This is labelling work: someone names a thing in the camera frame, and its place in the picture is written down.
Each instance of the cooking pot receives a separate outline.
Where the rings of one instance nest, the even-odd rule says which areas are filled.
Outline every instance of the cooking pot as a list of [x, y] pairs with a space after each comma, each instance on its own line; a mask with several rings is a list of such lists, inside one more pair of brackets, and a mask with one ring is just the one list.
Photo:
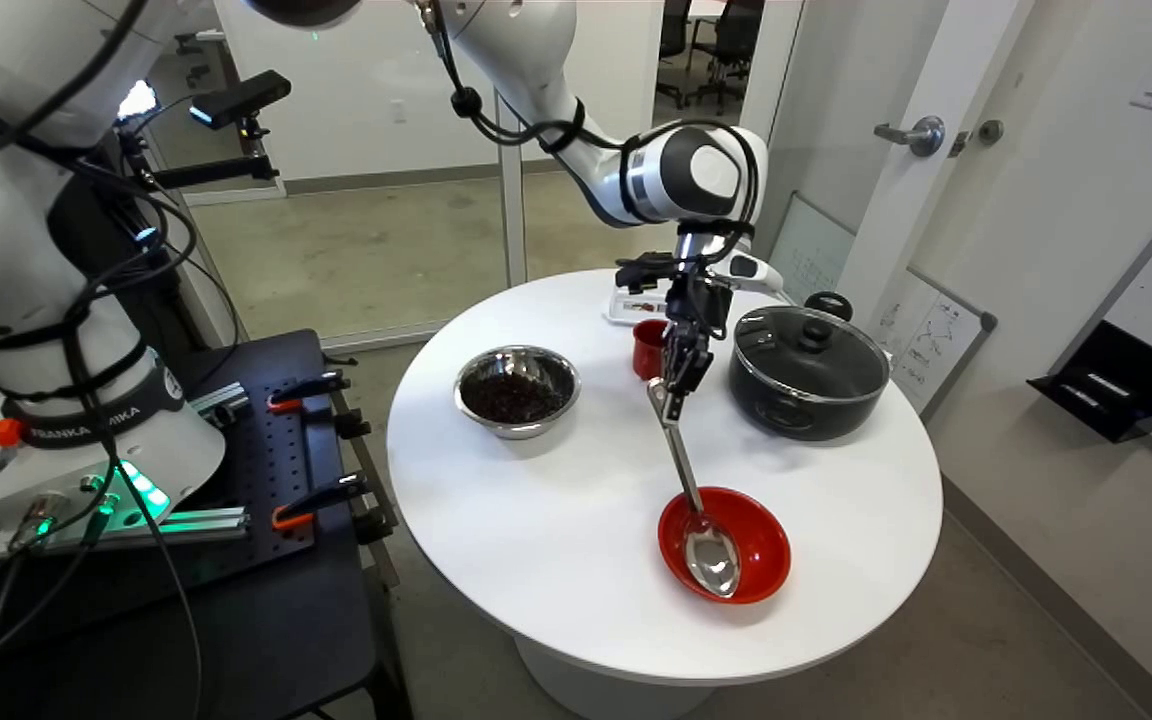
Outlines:
[[742, 317], [731, 396], [760, 429], [832, 441], [866, 424], [889, 388], [889, 353], [852, 324], [852, 305], [817, 294]]

